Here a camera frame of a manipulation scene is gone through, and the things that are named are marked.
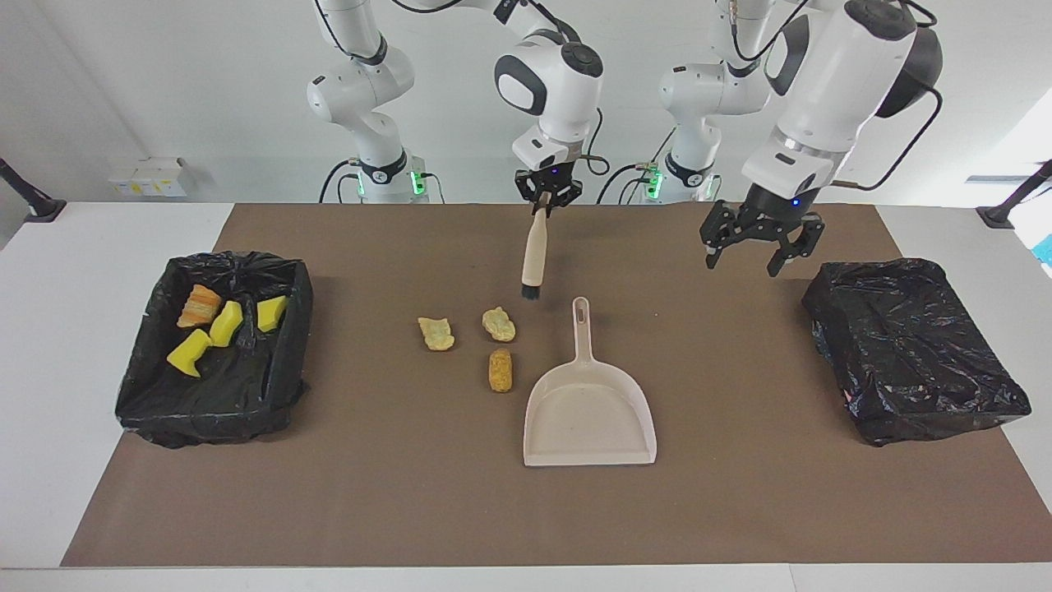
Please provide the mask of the pale yellow foam chunk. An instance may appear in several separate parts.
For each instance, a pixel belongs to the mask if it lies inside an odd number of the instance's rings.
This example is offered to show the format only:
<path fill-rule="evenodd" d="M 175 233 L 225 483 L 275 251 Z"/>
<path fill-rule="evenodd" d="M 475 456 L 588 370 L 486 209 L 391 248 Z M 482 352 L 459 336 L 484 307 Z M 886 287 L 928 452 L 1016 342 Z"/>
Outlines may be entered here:
<path fill-rule="evenodd" d="M 512 342 L 515 340 L 515 324 L 503 307 L 489 308 L 481 317 L 484 330 L 495 342 Z"/>

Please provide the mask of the beige orange striped foam chunk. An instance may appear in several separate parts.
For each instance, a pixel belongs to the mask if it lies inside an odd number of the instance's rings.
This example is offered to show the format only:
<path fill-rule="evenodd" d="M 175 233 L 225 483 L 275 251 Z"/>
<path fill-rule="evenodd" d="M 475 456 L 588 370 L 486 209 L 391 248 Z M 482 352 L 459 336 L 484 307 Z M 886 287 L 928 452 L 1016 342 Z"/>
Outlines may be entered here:
<path fill-rule="evenodd" d="M 194 284 L 176 326 L 180 329 L 191 329 L 210 325 L 218 317 L 222 304 L 222 297 L 213 289 L 203 284 Z"/>

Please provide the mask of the yellow sponge piece green-backed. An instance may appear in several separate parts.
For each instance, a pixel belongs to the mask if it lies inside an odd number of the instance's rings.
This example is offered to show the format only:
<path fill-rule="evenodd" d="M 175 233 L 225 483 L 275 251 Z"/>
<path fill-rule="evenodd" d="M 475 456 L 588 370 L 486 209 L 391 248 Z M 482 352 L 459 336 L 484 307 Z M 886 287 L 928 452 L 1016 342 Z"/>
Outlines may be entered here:
<path fill-rule="evenodd" d="M 226 348 L 232 344 L 234 334 L 243 322 L 241 304 L 236 300 L 226 301 L 222 311 L 214 319 L 208 335 L 215 348 Z"/>

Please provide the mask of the pale greenish foam chunk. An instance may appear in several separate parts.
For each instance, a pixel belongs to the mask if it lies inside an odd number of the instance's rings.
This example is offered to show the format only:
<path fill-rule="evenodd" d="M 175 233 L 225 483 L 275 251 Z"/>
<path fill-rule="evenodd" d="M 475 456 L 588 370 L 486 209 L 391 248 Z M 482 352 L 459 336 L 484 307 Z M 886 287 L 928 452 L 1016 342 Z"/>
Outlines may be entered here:
<path fill-rule="evenodd" d="M 429 351 L 444 352 L 454 348 L 456 336 L 452 334 L 450 319 L 419 317 L 418 327 Z"/>

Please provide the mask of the black bag lined bin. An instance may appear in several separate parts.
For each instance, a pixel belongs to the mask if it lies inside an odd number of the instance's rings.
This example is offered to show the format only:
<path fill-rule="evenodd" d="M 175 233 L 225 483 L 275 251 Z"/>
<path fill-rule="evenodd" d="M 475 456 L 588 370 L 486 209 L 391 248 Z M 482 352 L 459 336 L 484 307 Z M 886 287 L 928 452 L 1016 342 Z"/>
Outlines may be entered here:
<path fill-rule="evenodd" d="M 801 306 L 869 446 L 943 441 L 1032 412 L 939 263 L 827 262 Z"/>
<path fill-rule="evenodd" d="M 176 326 L 194 284 L 241 304 L 243 322 L 226 348 L 207 349 L 181 374 L 166 356 L 209 326 Z M 288 295 L 277 330 L 256 327 L 256 303 Z M 115 416 L 125 431 L 155 445 L 227 445 L 281 431 L 304 390 L 303 366 L 311 334 L 313 288 L 301 260 L 270 252 L 198 252 L 168 260 L 146 304 Z"/>

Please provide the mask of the beige brush black bristles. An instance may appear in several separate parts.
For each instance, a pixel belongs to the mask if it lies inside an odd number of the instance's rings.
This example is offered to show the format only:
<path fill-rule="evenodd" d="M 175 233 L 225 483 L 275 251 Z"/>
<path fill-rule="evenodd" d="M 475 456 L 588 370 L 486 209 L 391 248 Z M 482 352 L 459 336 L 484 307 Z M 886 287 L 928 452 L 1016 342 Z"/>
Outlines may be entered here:
<path fill-rule="evenodd" d="M 547 206 L 549 201 L 549 192 L 543 192 L 538 199 L 537 210 L 531 218 L 524 251 L 521 295 L 531 301 L 540 298 L 542 277 L 544 277 L 547 259 Z"/>

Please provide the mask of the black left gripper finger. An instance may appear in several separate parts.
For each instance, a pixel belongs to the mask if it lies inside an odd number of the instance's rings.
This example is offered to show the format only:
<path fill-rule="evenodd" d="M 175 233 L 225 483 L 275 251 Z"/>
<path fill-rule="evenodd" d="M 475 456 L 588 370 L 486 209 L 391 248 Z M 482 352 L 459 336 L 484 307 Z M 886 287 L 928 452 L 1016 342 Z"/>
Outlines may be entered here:
<path fill-rule="evenodd" d="M 699 236 L 706 248 L 705 263 L 708 269 L 713 270 L 717 266 L 725 248 L 735 246 L 741 242 L 737 225 L 739 213 L 739 206 L 729 205 L 729 203 L 713 203 L 709 215 L 700 225 Z"/>
<path fill-rule="evenodd" d="M 768 275 L 777 277 L 790 260 L 812 254 L 825 231 L 825 221 L 820 215 L 804 215 L 790 224 L 773 224 L 777 251 L 768 262 Z"/>

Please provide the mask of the beige plastic dustpan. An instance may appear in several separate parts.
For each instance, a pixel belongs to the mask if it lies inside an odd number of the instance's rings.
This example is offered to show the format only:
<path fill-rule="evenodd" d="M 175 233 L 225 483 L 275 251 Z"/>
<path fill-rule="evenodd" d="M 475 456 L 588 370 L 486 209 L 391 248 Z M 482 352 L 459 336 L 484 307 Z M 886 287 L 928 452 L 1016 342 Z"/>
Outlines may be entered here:
<path fill-rule="evenodd" d="M 636 380 L 593 352 L 590 302 L 572 301 L 574 358 L 537 379 L 522 460 L 529 468 L 630 467 L 658 460 L 653 412 Z"/>

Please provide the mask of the white power outlet box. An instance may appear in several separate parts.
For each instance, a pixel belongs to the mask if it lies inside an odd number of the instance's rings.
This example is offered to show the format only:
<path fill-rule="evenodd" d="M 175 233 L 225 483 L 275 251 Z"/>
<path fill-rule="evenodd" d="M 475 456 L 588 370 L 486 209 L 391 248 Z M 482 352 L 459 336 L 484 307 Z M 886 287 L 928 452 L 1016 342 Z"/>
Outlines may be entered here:
<path fill-rule="evenodd" d="M 196 181 L 183 159 L 147 158 L 118 161 L 108 185 L 120 197 L 188 198 Z"/>

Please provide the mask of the brown table mat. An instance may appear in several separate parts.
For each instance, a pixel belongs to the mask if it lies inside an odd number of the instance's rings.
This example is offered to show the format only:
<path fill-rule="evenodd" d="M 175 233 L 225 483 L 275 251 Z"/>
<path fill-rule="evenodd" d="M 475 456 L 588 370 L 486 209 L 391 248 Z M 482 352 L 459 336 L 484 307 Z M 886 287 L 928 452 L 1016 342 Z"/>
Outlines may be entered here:
<path fill-rule="evenodd" d="M 1052 562 L 1052 514 L 999 430 L 866 445 L 801 306 L 824 260 L 899 254 L 878 213 L 825 206 L 816 256 L 774 280 L 748 241 L 707 270 L 703 205 L 572 206 L 542 297 L 519 295 L 526 206 L 240 205 L 215 247 L 305 262 L 292 426 L 229 446 L 120 438 L 62 564 L 510 566 Z M 645 467 L 527 468 L 537 379 L 598 359 L 653 412 Z M 515 340 L 482 326 L 503 307 Z M 450 319 L 429 351 L 419 317 Z M 507 348 L 514 386 L 488 358 Z"/>

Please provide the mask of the notched yellow sponge piece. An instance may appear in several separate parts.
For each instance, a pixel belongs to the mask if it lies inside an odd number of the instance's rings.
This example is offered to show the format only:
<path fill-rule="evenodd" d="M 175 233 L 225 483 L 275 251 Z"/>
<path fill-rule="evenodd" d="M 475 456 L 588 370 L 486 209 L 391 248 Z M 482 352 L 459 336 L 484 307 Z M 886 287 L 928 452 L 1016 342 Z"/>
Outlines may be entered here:
<path fill-rule="evenodd" d="M 166 361 L 181 374 L 200 379 L 201 374 L 196 364 L 203 358 L 207 349 L 211 348 L 213 344 L 210 334 L 202 329 L 195 329 L 180 345 L 173 349 L 166 356 Z"/>

